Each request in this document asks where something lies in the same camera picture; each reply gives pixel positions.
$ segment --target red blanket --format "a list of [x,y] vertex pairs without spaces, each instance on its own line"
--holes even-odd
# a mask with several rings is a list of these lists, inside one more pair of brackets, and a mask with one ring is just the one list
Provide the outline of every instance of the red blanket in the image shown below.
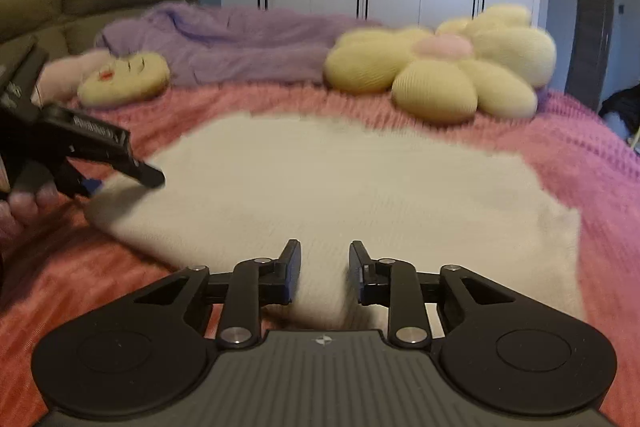
[[[235,85],[174,89],[143,105],[97,114],[129,128],[134,151],[149,156],[195,126],[234,111],[344,116],[383,127],[419,126],[388,96],[353,98],[321,87]],[[604,412],[640,425],[640,160],[598,118],[552,93],[532,121],[495,121],[448,130],[445,140],[520,153],[546,190],[582,213],[579,275],[588,320],[613,342],[618,377]],[[101,167],[86,174],[105,176]],[[0,426],[27,427],[46,410],[31,379],[34,344],[52,328],[167,273],[91,229],[68,204],[30,231],[8,263],[0,298]]]

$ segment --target black robotic gripper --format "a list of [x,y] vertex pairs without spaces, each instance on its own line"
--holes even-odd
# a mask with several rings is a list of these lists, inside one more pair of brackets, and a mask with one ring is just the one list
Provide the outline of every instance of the black robotic gripper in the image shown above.
[[[381,331],[270,331],[300,243],[232,273],[190,267],[51,331],[32,371],[42,427],[610,426],[598,412],[616,354],[594,328],[460,266],[417,273],[350,247],[362,305]],[[215,339],[211,305],[224,303]],[[425,303],[446,336],[434,339]]]

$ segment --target purple blanket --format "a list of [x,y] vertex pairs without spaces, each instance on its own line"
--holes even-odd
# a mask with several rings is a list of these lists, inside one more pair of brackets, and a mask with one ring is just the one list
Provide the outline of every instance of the purple blanket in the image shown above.
[[156,52],[175,86],[242,81],[322,83],[322,66],[344,32],[371,26],[347,16],[163,3],[107,26],[96,45],[117,57]]

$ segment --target black circular housing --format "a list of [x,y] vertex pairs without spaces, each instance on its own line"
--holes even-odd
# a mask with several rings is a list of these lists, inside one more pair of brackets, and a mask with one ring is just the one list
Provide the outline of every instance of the black circular housing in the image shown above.
[[207,365],[206,343],[162,308],[129,307],[99,321],[88,314],[49,333],[31,362],[45,401],[72,416],[113,420],[185,394]]
[[543,306],[489,305],[444,340],[440,363],[464,394],[516,415],[599,407],[616,355],[599,331]]

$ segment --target yellow plush toy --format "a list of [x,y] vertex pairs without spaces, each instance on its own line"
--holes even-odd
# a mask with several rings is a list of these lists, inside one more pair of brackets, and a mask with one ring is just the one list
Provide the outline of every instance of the yellow plush toy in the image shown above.
[[402,110],[438,125],[469,120],[476,110],[496,118],[531,118],[536,89],[556,68],[556,44],[531,27],[526,8],[498,5],[475,19],[348,32],[324,65],[327,81],[352,94],[391,88]]

